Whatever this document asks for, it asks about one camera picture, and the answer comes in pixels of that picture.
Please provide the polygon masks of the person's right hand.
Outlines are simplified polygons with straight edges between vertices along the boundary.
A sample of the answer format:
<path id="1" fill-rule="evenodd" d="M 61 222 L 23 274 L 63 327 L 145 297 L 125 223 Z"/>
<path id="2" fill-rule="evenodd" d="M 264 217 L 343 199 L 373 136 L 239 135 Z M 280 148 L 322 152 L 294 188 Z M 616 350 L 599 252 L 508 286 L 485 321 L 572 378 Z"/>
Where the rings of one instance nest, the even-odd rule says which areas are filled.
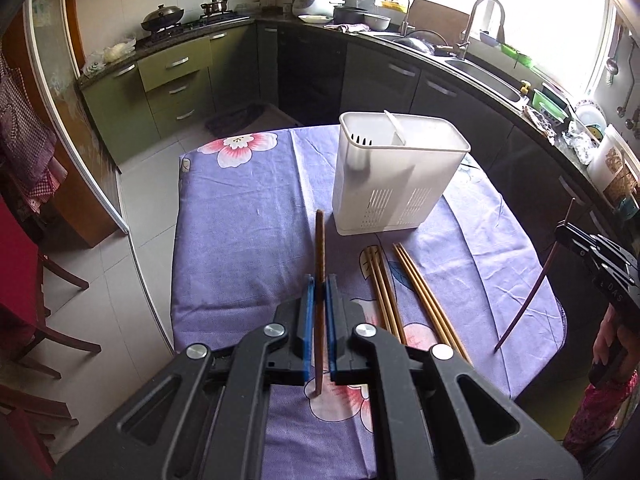
<path id="1" fill-rule="evenodd" d="M 634 369 L 639 364 L 640 339 L 637 333 L 626 326 L 617 324 L 616 311 L 612 306 L 608 306 L 593 344 L 593 363 L 606 364 L 608 362 L 610 349 L 615 338 L 618 338 L 622 346 L 627 350 L 627 355 L 620 363 L 620 367 L 611 376 L 611 380 L 622 384 L 623 382 L 628 382 L 629 378 L 634 374 Z"/>

